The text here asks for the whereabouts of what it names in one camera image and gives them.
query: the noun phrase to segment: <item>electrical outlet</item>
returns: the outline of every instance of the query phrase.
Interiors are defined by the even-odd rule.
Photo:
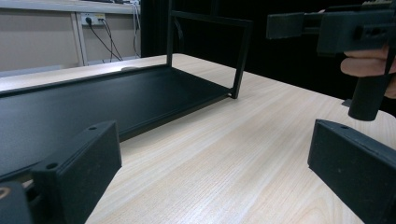
[[[91,13],[91,12],[81,12],[81,24],[89,25],[87,23],[87,18],[91,18],[92,25],[104,25],[100,20],[105,20],[105,13]]]

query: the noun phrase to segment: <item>human hand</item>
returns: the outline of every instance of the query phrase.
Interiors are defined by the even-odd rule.
[[[374,77],[384,75],[388,56],[388,46],[382,49],[356,50],[345,52],[348,57],[341,62],[341,71],[354,77]],[[396,60],[390,68],[390,73],[396,73]],[[385,96],[396,99],[396,76],[391,79]]]

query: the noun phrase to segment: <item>wooden table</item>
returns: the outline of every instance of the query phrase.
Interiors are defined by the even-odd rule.
[[[0,78],[0,91],[93,76],[154,57]],[[234,69],[185,55],[174,67],[231,87]],[[122,142],[122,168],[87,223],[361,223],[308,168],[315,119],[396,148],[396,119],[351,119],[343,100],[245,73],[237,100]]]

